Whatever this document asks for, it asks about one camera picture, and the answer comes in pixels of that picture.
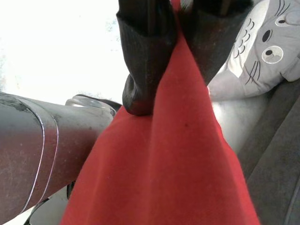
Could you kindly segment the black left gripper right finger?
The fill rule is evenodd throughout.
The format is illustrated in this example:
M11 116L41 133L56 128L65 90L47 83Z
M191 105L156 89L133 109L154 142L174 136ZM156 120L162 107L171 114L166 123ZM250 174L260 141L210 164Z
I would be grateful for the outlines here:
M250 0L182 0L180 24L206 84L226 61Z

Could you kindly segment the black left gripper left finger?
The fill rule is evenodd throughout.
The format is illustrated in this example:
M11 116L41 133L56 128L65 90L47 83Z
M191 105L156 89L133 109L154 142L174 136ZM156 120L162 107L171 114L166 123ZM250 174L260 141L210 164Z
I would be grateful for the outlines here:
M176 44L173 8L168 0L120 0L116 16L129 71L123 106L130 114L150 115Z

